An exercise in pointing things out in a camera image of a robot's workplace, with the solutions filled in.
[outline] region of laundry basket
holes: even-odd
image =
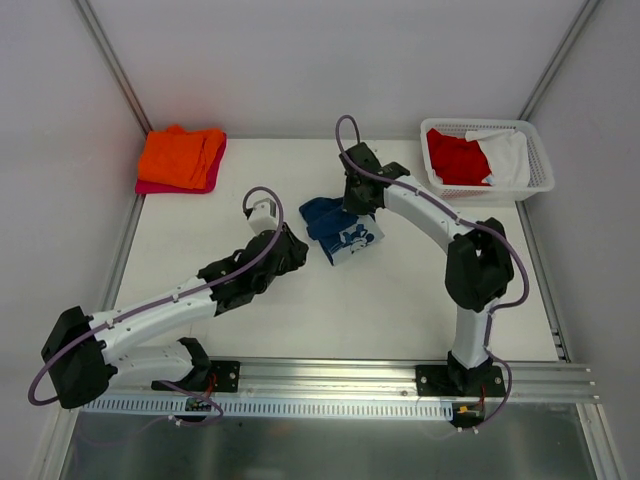
[[[527,136],[527,149],[529,151],[529,168],[531,178],[526,187],[499,187],[499,186],[468,186],[445,185],[436,178],[431,166],[429,146],[427,144],[427,132],[435,128],[443,135],[464,138],[469,130],[504,130],[515,129]],[[420,143],[424,156],[424,166],[427,169],[427,177],[430,191],[447,200],[468,199],[473,202],[503,202],[519,201],[538,192],[548,192],[555,181],[549,158],[542,145],[542,140],[535,127],[522,120],[485,120],[468,118],[428,118],[420,125]]]

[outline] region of blue cloth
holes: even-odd
[[[343,211],[342,198],[314,198],[299,210],[309,237],[320,243],[332,265],[384,236],[373,215],[360,217]]]

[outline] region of white table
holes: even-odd
[[[418,141],[368,144],[383,164],[397,161],[426,183]],[[230,140],[214,192],[147,196],[117,305],[161,293],[244,248],[252,232],[240,202],[255,185],[271,187],[282,199],[285,220],[310,246],[307,264],[277,278],[250,305],[178,328],[151,343],[195,336],[214,356],[446,358],[456,310],[444,287],[445,255],[434,242],[388,211],[377,214],[385,239],[337,267],[308,238],[298,207],[316,196],[343,194],[344,173],[332,140]],[[504,224],[532,283],[525,305],[498,314],[493,351],[508,360],[556,361],[515,205],[463,210]],[[516,271],[504,301],[521,291]]]

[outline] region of orange towel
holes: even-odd
[[[187,132],[179,125],[172,125],[166,132],[151,132],[138,162],[138,178],[174,187],[202,189],[224,141],[224,133],[217,128]]]

